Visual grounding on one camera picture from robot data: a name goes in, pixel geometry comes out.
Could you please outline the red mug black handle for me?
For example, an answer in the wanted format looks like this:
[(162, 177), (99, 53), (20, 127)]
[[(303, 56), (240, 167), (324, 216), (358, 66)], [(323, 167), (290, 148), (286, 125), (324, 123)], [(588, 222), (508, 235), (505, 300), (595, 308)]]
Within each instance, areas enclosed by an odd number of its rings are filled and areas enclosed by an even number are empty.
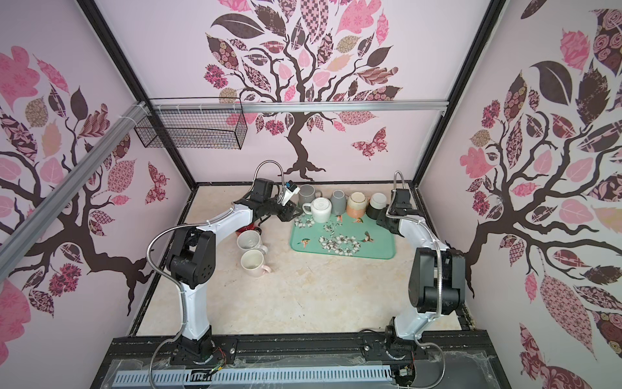
[(237, 233), (238, 234), (242, 234), (242, 233), (244, 233), (246, 231), (255, 231), (255, 232), (259, 233), (259, 234), (262, 234), (262, 229), (258, 225), (256, 225), (256, 224), (246, 225), (246, 226), (240, 228), (237, 231)]

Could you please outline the cream beige mug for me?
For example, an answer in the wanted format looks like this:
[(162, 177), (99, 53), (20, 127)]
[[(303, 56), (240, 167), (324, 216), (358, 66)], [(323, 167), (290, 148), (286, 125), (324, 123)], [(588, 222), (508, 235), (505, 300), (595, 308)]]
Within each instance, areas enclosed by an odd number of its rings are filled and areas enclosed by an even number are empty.
[(258, 250), (263, 254), (268, 253), (268, 248), (263, 244), (261, 234), (256, 230), (246, 230), (236, 239), (236, 244), (242, 251)]

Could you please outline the pale pink mug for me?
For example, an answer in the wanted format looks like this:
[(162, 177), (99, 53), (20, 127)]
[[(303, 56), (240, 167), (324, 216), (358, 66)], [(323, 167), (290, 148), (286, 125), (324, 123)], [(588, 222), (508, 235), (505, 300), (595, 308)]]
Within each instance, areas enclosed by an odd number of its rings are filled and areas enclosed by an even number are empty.
[(272, 269), (266, 264), (265, 255), (260, 250), (249, 250), (241, 256), (241, 267), (250, 276), (259, 278), (272, 273)]

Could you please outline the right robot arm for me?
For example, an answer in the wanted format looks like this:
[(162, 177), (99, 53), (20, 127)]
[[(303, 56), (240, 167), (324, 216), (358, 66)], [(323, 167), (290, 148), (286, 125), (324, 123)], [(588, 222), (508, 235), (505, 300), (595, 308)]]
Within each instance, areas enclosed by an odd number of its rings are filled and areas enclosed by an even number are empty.
[(466, 259), (441, 242), (421, 212), (411, 204), (411, 191), (393, 189), (390, 202), (377, 218), (377, 224), (405, 238), (415, 256), (408, 281), (410, 306), (386, 327), (386, 354), (395, 361), (403, 358), (390, 353), (398, 341), (411, 341), (417, 348), (440, 350), (422, 336), (432, 322), (459, 309), (465, 301)]

